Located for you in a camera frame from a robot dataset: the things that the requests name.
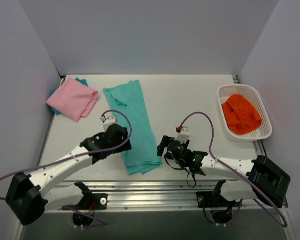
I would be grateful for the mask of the teal t-shirt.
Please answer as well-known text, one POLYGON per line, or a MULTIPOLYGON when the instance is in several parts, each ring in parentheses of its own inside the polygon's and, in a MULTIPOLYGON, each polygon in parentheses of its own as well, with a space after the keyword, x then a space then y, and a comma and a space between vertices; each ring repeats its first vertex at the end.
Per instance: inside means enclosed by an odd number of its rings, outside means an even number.
POLYGON ((157 145, 151 130, 142 88, 138 80, 115 87, 104 88, 104 95, 111 110, 118 110, 129 119, 132 126, 132 149, 123 152, 123 160, 129 175, 145 174, 162 164, 157 156, 157 145))

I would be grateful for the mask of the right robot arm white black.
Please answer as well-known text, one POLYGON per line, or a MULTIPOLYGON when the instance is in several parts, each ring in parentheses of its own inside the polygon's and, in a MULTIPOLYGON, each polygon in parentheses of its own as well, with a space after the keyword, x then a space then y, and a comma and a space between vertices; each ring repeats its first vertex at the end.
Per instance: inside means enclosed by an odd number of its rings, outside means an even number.
POLYGON ((291 178, 267 156, 258 155, 250 160, 213 157, 204 151, 188 149, 189 142, 164 135, 157 146, 157 155, 174 160, 179 170, 191 176, 219 176, 221 180, 211 195, 215 205, 258 199, 268 206, 283 206, 291 178))

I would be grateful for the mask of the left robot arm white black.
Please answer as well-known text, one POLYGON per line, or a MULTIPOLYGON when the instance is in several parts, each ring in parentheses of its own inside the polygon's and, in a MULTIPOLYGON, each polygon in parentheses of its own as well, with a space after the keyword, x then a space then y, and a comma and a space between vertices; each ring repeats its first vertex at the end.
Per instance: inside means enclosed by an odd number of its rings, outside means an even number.
POLYGON ((105 197, 96 198, 80 181, 62 188, 56 185, 111 154, 131 149, 127 128, 111 124, 104 132, 83 140, 64 156, 64 162, 58 160, 29 174, 15 174, 5 201, 24 226, 35 222, 45 211, 58 207, 84 210, 93 203, 105 207, 105 197))

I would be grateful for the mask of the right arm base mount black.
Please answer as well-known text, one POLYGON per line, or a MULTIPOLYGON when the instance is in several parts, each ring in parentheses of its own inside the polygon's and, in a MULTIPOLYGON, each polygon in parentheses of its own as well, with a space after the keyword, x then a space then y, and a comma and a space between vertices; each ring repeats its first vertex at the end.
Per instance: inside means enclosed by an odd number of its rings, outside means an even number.
POLYGON ((228 201, 219 194, 213 194, 211 191, 196 192, 197 206, 199 208, 231 208, 238 207, 239 202, 228 201))

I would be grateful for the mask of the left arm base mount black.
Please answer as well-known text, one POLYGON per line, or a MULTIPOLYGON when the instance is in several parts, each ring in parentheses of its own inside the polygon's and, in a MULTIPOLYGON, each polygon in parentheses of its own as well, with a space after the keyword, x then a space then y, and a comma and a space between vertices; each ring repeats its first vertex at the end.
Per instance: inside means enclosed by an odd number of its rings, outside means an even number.
POLYGON ((84 195, 78 204, 68 204, 62 206, 62 210, 105 210, 107 208, 108 194, 92 193, 91 195, 84 195))

